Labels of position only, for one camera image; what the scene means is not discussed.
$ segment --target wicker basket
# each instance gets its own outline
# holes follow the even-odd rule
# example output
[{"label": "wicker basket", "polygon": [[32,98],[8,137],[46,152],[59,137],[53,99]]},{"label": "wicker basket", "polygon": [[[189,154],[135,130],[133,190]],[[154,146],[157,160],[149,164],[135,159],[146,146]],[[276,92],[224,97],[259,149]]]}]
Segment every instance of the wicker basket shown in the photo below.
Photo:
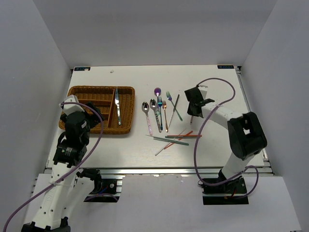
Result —
[{"label": "wicker basket", "polygon": [[[69,95],[75,95],[80,103],[92,102],[104,116],[104,134],[127,134],[131,130],[135,90],[132,87],[118,87],[121,125],[118,125],[117,106],[115,105],[116,87],[104,86],[74,86]],[[59,127],[64,130],[64,122],[59,121]],[[91,129],[90,133],[100,134],[101,124]]]}]

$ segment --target silver knife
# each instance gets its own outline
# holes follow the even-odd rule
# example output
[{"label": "silver knife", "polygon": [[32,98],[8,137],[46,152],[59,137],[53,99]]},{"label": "silver knife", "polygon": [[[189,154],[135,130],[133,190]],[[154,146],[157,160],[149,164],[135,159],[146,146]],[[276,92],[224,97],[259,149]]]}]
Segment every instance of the silver knife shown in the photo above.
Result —
[{"label": "silver knife", "polygon": [[117,106],[118,125],[121,125],[118,88],[116,88],[116,94],[115,94],[115,104],[116,104],[116,106]]}]

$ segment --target purple cable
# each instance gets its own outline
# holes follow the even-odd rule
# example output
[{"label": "purple cable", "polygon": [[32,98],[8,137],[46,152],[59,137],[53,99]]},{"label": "purple cable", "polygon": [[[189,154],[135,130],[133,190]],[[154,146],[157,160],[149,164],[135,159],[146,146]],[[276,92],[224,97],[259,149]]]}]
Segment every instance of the purple cable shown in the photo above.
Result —
[{"label": "purple cable", "polygon": [[[101,122],[101,132],[100,132],[100,135],[98,137],[98,140],[96,142],[96,144],[93,146],[93,148],[90,150],[90,152],[88,153],[88,155],[75,167],[73,168],[71,171],[69,171],[68,173],[64,174],[62,177],[60,177],[58,180],[55,181],[55,183],[60,183],[62,181],[62,179],[68,177],[70,174],[72,174],[74,171],[76,171],[85,161],[86,159],[89,158],[89,156],[93,153],[93,151],[96,149],[96,147],[98,146],[100,140],[101,140],[101,137],[102,137],[102,134],[103,134],[103,120],[102,118],[100,117],[100,115],[93,109],[91,109],[89,106],[87,105],[84,105],[84,104],[81,104],[79,102],[63,102],[61,103],[61,105],[70,105],[70,104],[73,104],[73,105],[80,105],[80,106],[83,106],[87,109],[89,109],[90,111],[92,111],[96,116],[98,116],[98,118],[100,119],[100,122]],[[29,204],[31,201],[33,201],[34,199],[36,199],[38,196],[40,196],[41,194],[45,193],[47,190],[51,189],[54,185],[51,184],[49,185],[48,187],[44,188],[41,192],[39,192],[38,194],[34,195],[33,197],[31,197],[29,200],[27,200],[25,203],[23,203],[20,207],[18,207],[10,216],[9,218],[7,219],[4,227],[3,227],[3,232],[6,232],[6,229],[10,223],[10,221],[12,220],[12,218],[15,216],[15,214],[18,213],[19,210],[21,210],[23,207],[25,207],[27,204]]]},{"label": "purple cable", "polygon": [[207,123],[207,121],[210,119],[211,115],[212,115],[221,105],[223,105],[224,103],[227,103],[227,102],[233,100],[233,99],[235,98],[235,95],[236,95],[236,91],[235,91],[234,86],[233,86],[230,82],[228,82],[228,81],[226,81],[226,80],[224,80],[224,79],[221,79],[221,78],[216,78],[216,77],[208,78],[208,79],[203,80],[203,81],[201,81],[200,83],[198,83],[197,86],[199,86],[199,85],[202,84],[203,82],[209,81],[209,80],[220,80],[220,81],[223,81],[223,82],[228,83],[228,84],[232,87],[232,89],[233,89],[233,96],[232,96],[230,99],[227,99],[227,100],[221,102],[220,104],[218,104],[216,107],[214,107],[214,109],[213,109],[213,110],[209,113],[209,115],[206,117],[206,119],[205,119],[205,121],[203,122],[201,128],[199,129],[199,132],[198,132],[198,134],[197,134],[197,139],[196,139],[196,142],[195,142],[195,146],[194,146],[194,155],[193,155],[193,159],[194,159],[194,169],[195,169],[195,172],[196,172],[196,174],[197,174],[199,180],[200,180],[204,185],[206,185],[206,186],[218,186],[218,185],[225,184],[225,183],[229,182],[230,180],[234,179],[235,177],[237,177],[237,176],[243,174],[243,173],[244,173],[246,170],[248,170],[249,168],[254,168],[254,169],[256,170],[256,182],[255,182],[255,185],[254,185],[254,187],[251,189],[250,192],[248,192],[247,194],[245,194],[245,195],[243,195],[243,196],[238,197],[238,198],[244,198],[244,197],[248,196],[249,194],[251,194],[251,193],[254,191],[254,189],[256,188],[256,186],[257,186],[257,182],[258,182],[258,179],[259,179],[259,172],[258,172],[258,169],[257,169],[255,166],[252,166],[252,165],[247,166],[242,172],[237,173],[236,175],[234,175],[234,176],[232,176],[232,177],[226,179],[225,181],[221,181],[221,182],[214,183],[214,184],[205,182],[205,181],[202,179],[202,177],[200,176],[199,172],[198,172],[198,168],[197,168],[197,144],[198,144],[198,140],[199,140],[199,138],[200,138],[200,135],[201,135],[201,133],[202,133],[202,131],[203,131],[203,129],[204,129],[204,126],[205,126],[205,124]]},{"label": "purple cable", "polygon": [[88,197],[88,198],[86,198],[85,199],[85,202],[86,201],[88,201],[88,200],[90,200],[90,199],[92,199],[92,198],[95,198],[95,197],[102,197],[102,196],[110,196],[110,197],[113,197],[115,200],[116,200],[116,202],[118,201],[118,199],[114,196],[114,195],[112,195],[112,194],[110,194],[110,193],[99,193],[99,194],[96,194],[96,195],[94,195],[94,196],[91,196],[91,197]]}]

